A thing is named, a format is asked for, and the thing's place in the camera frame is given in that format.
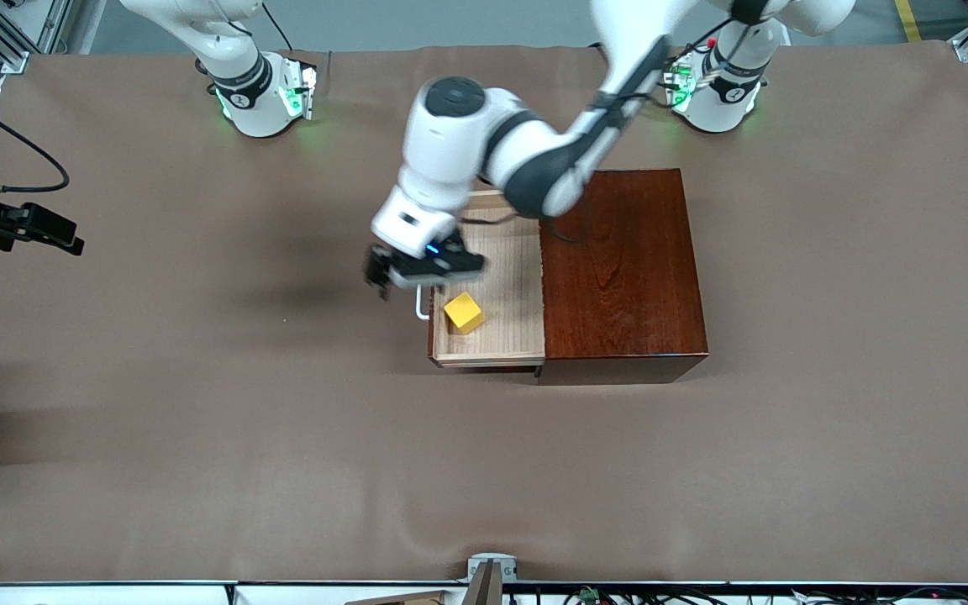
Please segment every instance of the table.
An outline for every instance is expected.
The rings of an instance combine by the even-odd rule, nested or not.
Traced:
[[[756,115],[649,111],[604,168],[679,167],[709,359],[669,386],[440,374],[361,282],[418,86],[559,126],[595,50],[337,54],[271,140],[188,56],[32,58],[0,118],[64,162],[73,258],[0,253],[0,581],[968,581],[968,65],[782,49]],[[0,180],[54,173],[0,133]]]

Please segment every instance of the wood grain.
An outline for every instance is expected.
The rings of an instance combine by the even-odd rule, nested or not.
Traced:
[[[708,340],[677,170],[597,172],[541,225],[545,371],[552,360],[704,356]]]
[[[474,195],[467,218],[494,221],[510,206],[496,192]],[[515,218],[501,225],[462,225],[467,248],[488,259],[484,277],[433,291],[429,357],[440,367],[537,366],[545,358],[540,236],[535,221]],[[462,292],[484,311],[473,332],[454,334],[443,305]]]

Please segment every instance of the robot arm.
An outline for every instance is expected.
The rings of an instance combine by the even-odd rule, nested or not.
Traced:
[[[391,284],[409,288],[476,279],[484,271],[484,257],[465,249],[457,224],[477,177],[501,189],[522,217],[548,219],[568,212],[660,83],[671,62],[666,35],[696,2],[591,0],[608,73],[596,98],[562,134],[509,91],[483,89],[464,77],[426,84],[408,119],[398,183],[372,219],[373,233],[391,249],[373,246],[366,281],[385,297]],[[687,119],[699,127],[695,119],[707,115],[713,126],[725,126],[706,130],[737,126],[752,108],[760,74],[779,45],[782,26],[773,17],[791,10],[791,19],[826,30],[841,22],[854,0],[790,2],[734,0],[729,5],[730,23],[716,45],[729,45],[729,54],[704,61],[691,79],[725,92],[696,95],[696,103],[685,103],[684,108],[696,110],[695,118]],[[743,45],[745,38],[750,42]],[[729,83],[727,74],[738,74],[740,84]],[[741,95],[726,86],[736,86]],[[731,107],[746,99],[738,111]]]
[[[254,17],[260,0],[122,0],[197,55],[215,84],[223,114],[242,134],[271,137],[297,118],[311,118],[314,66],[261,53],[239,20]]]

